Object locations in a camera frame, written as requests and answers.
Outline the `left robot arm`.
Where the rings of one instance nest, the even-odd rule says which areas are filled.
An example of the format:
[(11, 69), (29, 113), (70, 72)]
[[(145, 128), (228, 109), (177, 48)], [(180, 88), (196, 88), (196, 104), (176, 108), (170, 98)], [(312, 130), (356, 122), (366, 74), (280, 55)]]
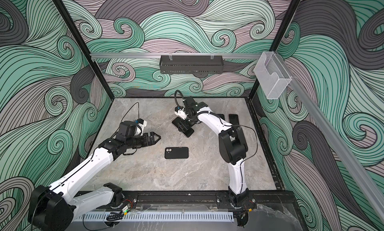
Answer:
[(48, 186), (35, 188), (30, 198), (28, 222), (42, 231), (64, 231), (81, 215), (102, 206), (119, 208), (125, 202), (123, 190), (112, 183), (77, 197), (78, 191), (98, 172), (110, 165), (127, 150), (155, 145), (161, 136), (144, 133), (143, 119), (124, 121), (118, 130), (101, 142), (93, 153), (62, 178)]

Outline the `pink phone case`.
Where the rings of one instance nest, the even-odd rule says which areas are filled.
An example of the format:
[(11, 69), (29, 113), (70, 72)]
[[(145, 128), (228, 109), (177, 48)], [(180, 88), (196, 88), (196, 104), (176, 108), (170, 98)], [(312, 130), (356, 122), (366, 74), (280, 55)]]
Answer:
[(237, 114), (229, 114), (229, 121), (232, 125), (239, 125), (239, 116)]

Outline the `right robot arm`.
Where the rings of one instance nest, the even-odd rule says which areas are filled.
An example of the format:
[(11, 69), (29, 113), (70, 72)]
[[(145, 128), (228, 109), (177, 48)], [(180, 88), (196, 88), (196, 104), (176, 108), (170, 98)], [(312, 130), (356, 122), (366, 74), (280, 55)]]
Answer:
[(234, 207), (241, 207), (249, 194), (245, 181), (248, 144), (242, 127), (226, 122), (206, 103), (197, 103), (192, 97), (183, 98), (183, 104), (183, 107), (175, 108), (177, 118), (173, 120), (174, 126), (186, 137), (190, 137), (194, 132), (193, 126), (201, 122), (218, 136), (219, 153), (229, 168), (229, 199)]

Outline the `black phone patterned reflection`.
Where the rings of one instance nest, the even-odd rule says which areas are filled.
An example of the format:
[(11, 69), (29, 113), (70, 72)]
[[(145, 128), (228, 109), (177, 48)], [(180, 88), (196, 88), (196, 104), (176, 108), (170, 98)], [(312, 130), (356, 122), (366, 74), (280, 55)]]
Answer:
[(194, 133), (194, 130), (192, 129), (190, 123), (180, 117), (176, 117), (172, 121), (172, 124), (178, 129), (179, 132), (183, 133), (187, 138), (189, 138)]

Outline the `black case edge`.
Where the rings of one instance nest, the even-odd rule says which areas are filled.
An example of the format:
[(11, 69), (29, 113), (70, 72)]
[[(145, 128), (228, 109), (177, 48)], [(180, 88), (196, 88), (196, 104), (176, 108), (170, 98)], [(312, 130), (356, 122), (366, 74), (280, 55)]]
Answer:
[(165, 159), (188, 159), (189, 148), (188, 147), (166, 147), (165, 148)]

